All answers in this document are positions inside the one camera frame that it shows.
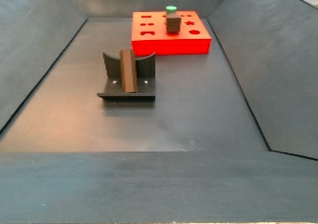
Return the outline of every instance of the black bracket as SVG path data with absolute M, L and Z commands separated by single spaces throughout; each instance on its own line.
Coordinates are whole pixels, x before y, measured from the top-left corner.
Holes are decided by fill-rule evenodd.
M 125 93 L 121 89 L 120 58 L 103 53 L 107 71 L 104 92 L 97 96 L 107 100 L 155 100 L 155 53 L 135 59 L 137 92 Z

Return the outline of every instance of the hole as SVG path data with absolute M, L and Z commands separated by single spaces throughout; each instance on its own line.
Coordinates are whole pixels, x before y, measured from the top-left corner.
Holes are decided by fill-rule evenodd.
M 187 26 L 191 26 L 191 25 L 193 25 L 193 24 L 195 24 L 193 21 L 189 21 L 189 20 L 188 20 L 188 21 L 185 22 L 185 25 L 187 25 Z
M 197 30 L 191 30 L 191 31 L 188 31 L 191 34 L 200 34 L 200 31 L 197 31 Z
M 140 35 L 151 34 L 155 35 L 155 32 L 141 32 Z

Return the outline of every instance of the red shape sorter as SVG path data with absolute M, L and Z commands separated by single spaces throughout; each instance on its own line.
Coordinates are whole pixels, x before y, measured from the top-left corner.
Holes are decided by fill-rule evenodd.
M 135 56 L 207 54 L 211 36 L 195 11 L 177 11 L 181 27 L 177 34 L 167 33 L 165 11 L 133 12 L 132 50 Z

